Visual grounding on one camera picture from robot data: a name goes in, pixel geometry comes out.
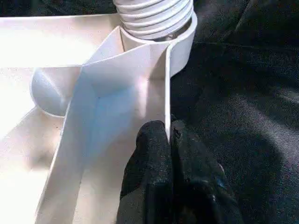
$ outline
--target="gloved hand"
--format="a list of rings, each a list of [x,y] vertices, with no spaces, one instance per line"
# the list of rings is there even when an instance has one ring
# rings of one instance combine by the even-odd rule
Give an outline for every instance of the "gloved hand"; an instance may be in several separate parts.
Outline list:
[[[222,167],[182,121],[141,127],[124,172],[117,224],[241,224]]]

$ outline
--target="white plastic panel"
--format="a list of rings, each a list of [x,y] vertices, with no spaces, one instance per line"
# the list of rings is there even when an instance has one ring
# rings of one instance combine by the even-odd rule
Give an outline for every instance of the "white plastic panel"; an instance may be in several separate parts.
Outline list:
[[[6,160],[1,160],[0,171],[4,171],[1,181],[10,183],[3,185],[6,188],[2,187],[1,193],[4,195],[9,186],[21,185],[26,180],[35,183],[34,187],[28,182],[11,188],[5,198],[8,200],[11,195],[14,200],[10,206],[3,203],[3,211],[19,214],[9,219],[12,223],[22,220],[31,224],[33,209],[41,195],[36,224],[113,223],[123,170],[135,148],[139,128],[149,120],[159,119],[165,122],[170,136],[170,76],[188,60],[196,15],[193,14],[191,26],[183,34],[166,42],[132,37],[117,26],[117,15],[0,19],[0,23],[3,25],[0,31],[7,32],[0,35],[0,40],[14,40],[14,35],[21,33],[25,40],[32,38],[27,45],[9,52],[0,67],[40,67],[36,74],[43,74],[43,78],[32,79],[39,90],[32,89],[32,96],[46,112],[35,108],[0,144],[7,155]],[[0,47],[5,50],[0,56],[4,56],[8,48],[3,44]],[[32,54],[25,57],[25,52]],[[43,105],[46,100],[41,103],[37,100],[41,96],[52,100],[53,90],[58,90],[58,100],[53,104],[58,106],[58,113]],[[34,106],[30,102],[31,106],[26,104],[29,110]],[[26,168],[31,164],[27,160],[35,161],[34,165]],[[26,178],[17,177],[18,172],[11,169],[18,161],[22,165],[17,171],[25,170]],[[43,161],[47,165],[40,169]],[[24,209],[29,197],[33,200]]]

